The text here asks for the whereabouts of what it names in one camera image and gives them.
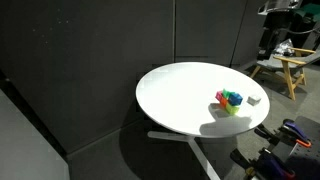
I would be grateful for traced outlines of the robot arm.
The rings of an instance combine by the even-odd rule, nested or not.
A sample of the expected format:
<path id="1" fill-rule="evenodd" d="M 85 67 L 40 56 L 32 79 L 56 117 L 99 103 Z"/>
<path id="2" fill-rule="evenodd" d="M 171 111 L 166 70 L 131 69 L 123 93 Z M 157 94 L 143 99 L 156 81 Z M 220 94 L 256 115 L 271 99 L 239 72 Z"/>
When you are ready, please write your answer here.
<path id="1" fill-rule="evenodd" d="M 271 12 L 289 12 L 300 6 L 300 0 L 267 0 L 259 9 L 258 15 L 267 15 Z"/>

